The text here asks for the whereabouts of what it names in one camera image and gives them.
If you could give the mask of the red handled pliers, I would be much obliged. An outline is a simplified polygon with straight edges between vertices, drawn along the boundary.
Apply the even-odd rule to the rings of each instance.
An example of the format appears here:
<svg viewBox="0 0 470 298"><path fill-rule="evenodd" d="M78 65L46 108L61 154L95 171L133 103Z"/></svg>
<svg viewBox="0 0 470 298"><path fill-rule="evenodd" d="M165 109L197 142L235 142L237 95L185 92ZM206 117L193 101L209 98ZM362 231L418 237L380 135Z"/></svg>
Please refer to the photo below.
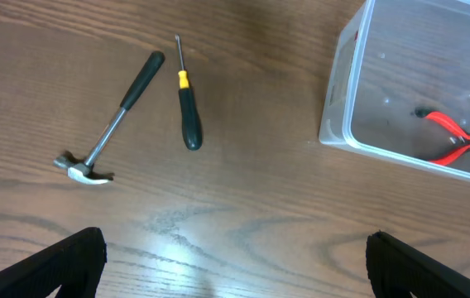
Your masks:
<svg viewBox="0 0 470 298"><path fill-rule="evenodd" d="M435 158L427 159L428 162L439 166L450 166L459 157L470 152L470 132L456 123L449 115L438 110L426 107L418 107L414 110L417 118L429 120L436 123L449 135L452 145L449 150L445 150L442 154Z"/></svg>

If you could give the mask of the small claw hammer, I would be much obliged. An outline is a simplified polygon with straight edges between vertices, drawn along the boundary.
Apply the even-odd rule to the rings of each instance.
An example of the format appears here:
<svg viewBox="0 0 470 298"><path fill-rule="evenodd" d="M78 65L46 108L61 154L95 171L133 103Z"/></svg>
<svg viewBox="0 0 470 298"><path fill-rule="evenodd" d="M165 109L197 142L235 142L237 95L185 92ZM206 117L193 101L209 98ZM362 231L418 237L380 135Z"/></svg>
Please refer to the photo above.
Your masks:
<svg viewBox="0 0 470 298"><path fill-rule="evenodd" d="M137 77L130 85L128 91L123 97L117 112L112 120L103 130L95 146L89 154L83 159L76 159L70 152L65 151L62 155L54 159L54 165L67 172L67 176L76 182L85 185L102 185L113 180L113 173L97 174L94 172L96 160L101 155L103 149L108 144L113 134L117 131L119 124L141 97L146 87L155 77L158 70L165 61L165 55L161 51L153 51L148 57L146 63L142 66Z"/></svg>

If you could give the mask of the black yellow screwdriver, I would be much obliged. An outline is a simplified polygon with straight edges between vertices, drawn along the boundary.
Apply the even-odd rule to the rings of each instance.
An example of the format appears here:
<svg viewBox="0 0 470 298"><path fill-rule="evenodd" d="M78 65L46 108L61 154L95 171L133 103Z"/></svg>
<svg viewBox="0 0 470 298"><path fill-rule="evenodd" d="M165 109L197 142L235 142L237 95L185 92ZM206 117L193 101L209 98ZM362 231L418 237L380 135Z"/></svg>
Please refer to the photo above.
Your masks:
<svg viewBox="0 0 470 298"><path fill-rule="evenodd" d="M175 35L178 55L180 59L179 77L179 100L182 117L182 137L186 147L191 151L198 151L203 144L203 130L199 112L196 106L194 91L189 81L188 72L185 68L181 37Z"/></svg>

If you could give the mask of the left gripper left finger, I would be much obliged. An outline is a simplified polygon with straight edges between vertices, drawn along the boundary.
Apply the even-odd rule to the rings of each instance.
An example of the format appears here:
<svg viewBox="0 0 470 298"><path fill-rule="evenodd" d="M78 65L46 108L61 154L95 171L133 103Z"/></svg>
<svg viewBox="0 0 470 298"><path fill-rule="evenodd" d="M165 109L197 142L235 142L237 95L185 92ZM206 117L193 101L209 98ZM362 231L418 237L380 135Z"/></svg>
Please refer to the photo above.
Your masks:
<svg viewBox="0 0 470 298"><path fill-rule="evenodd" d="M85 228L0 271L0 297L94 298L107 262L100 228Z"/></svg>

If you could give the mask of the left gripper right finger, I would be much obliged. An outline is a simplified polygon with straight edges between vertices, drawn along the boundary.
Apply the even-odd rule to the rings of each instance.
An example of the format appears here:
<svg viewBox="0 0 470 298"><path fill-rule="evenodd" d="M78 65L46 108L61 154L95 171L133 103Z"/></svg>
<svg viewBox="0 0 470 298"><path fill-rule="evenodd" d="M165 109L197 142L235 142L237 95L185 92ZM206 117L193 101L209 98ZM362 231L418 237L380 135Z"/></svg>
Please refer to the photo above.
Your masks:
<svg viewBox="0 0 470 298"><path fill-rule="evenodd" d="M379 231L367 238L366 267L376 298L470 298L470 279Z"/></svg>

